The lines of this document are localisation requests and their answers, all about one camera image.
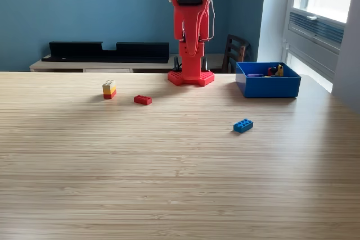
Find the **stacked lego bricks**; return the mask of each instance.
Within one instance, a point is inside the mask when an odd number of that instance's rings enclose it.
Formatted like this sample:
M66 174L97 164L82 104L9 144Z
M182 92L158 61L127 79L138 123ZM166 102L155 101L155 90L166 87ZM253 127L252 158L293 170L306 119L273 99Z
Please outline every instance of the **stacked lego bricks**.
M116 84L115 81L109 80L102 85L103 98L112 99L116 95Z

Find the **blue box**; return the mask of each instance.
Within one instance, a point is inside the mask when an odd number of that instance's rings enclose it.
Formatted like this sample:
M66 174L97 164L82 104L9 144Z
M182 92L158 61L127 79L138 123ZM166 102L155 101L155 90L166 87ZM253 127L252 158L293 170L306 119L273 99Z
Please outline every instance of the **blue box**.
M248 74L267 75L269 67L283 66L283 77L250 78ZM236 83L245 98L295 98L302 78L282 62L237 63Z

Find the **blue lego brick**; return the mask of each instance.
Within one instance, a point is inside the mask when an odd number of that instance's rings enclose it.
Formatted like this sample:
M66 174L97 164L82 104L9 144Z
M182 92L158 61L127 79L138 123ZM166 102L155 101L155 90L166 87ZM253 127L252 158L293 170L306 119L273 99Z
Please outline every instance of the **blue lego brick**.
M254 126L254 122L249 119L244 119L234 125L234 131L244 133Z

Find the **dark wooden chair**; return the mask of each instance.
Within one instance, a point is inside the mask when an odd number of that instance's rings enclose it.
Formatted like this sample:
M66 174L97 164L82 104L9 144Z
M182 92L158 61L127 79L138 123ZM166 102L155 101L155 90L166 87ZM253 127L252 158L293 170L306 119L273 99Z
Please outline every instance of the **dark wooden chair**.
M251 46L248 41L234 35L228 35L222 73L229 73L229 64L231 65L231 73L235 73L236 63L244 62L244 60L251 61L249 59L250 50Z

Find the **red robot arm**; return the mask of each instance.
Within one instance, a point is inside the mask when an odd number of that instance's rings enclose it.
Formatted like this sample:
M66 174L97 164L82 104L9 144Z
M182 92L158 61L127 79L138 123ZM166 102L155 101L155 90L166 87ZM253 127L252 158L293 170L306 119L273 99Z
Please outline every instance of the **red robot arm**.
M214 80L210 71L201 71L205 54L204 42L209 40L209 6L212 0L169 0L174 4L174 32L179 40L182 72L169 73L168 79L176 85L205 85Z

